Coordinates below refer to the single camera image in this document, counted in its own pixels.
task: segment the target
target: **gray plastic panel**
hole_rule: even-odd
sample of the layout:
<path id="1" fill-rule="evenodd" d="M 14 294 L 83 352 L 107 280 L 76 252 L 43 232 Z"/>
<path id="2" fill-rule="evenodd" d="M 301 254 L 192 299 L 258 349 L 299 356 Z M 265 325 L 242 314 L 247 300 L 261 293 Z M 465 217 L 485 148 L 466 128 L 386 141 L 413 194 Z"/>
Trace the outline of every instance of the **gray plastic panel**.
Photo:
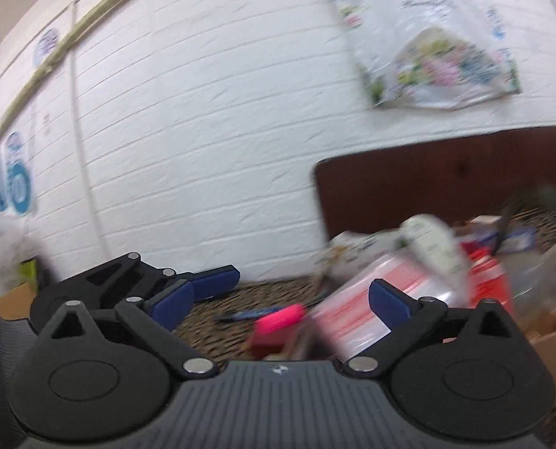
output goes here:
<path id="1" fill-rule="evenodd" d="M 63 447 L 26 440 L 22 448 Z M 456 449 L 406 422 L 378 383 L 341 376 L 327 361 L 232 361 L 219 376 L 184 383 L 148 426 L 97 448 Z M 543 449 L 534 436 L 489 449 Z"/>
<path id="2" fill-rule="evenodd" d="M 26 437 L 8 406 L 7 386 L 14 368 L 33 346 L 37 335 L 28 321 L 0 317 L 0 448 L 12 449 Z"/>

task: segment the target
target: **red and white plastic package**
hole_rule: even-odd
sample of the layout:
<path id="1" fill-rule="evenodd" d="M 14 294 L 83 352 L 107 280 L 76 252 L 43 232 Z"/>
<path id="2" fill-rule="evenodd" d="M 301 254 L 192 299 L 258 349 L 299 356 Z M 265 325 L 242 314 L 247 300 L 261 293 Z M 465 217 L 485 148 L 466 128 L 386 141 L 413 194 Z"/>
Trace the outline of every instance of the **red and white plastic package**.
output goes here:
<path id="1" fill-rule="evenodd" d="M 385 254 L 310 312 L 322 336 L 342 361 L 390 332 L 370 309 L 369 287 L 376 278 L 383 278 L 414 299 L 432 296 L 450 307 L 462 306 L 454 289 L 423 265 L 403 253 Z"/>

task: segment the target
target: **white wall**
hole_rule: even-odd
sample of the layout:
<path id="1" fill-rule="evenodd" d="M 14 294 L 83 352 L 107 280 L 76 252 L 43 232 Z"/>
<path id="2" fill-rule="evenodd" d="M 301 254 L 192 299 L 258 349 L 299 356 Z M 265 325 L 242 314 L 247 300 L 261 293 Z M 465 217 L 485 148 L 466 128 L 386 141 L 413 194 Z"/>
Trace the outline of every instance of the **white wall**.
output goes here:
<path id="1" fill-rule="evenodd" d="M 38 6 L 57 14 L 68 1 Z M 77 17 L 98 1 L 79 1 Z M 179 271 L 234 263 L 249 279 L 300 273 L 324 245 L 318 160 L 556 124 L 554 8 L 494 1 L 523 94 L 426 112 L 369 106 L 328 0 L 130 0 L 16 121 L 30 137 L 37 196 L 19 219 L 27 239 L 64 276 L 128 251 Z M 63 34 L 70 22 L 67 11 L 54 25 Z M 7 48 L 27 43 L 12 33 Z M 2 77 L 0 114 L 30 75 L 33 51 Z"/>

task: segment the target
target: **wooden headboard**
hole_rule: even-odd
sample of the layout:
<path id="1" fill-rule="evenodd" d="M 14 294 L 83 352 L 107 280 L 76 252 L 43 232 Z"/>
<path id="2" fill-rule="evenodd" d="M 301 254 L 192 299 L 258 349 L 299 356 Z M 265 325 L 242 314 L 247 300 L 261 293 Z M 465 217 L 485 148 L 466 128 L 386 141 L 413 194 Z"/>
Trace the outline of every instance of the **wooden headboard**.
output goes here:
<path id="1" fill-rule="evenodd" d="M 419 213 L 448 223 L 497 214 L 518 190 L 556 186 L 556 126 L 334 157 L 316 165 L 315 183 L 328 238 L 396 228 Z"/>

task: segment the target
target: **pink cap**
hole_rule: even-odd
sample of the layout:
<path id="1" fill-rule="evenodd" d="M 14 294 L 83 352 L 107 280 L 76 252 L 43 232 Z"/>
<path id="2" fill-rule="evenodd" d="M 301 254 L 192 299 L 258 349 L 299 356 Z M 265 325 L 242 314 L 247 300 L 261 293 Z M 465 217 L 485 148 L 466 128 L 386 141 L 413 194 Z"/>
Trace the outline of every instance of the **pink cap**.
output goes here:
<path id="1" fill-rule="evenodd" d="M 255 321 L 255 332 L 266 335 L 284 327 L 297 324 L 305 315 L 305 308 L 301 304 L 293 304 L 273 314 L 266 315 Z"/>

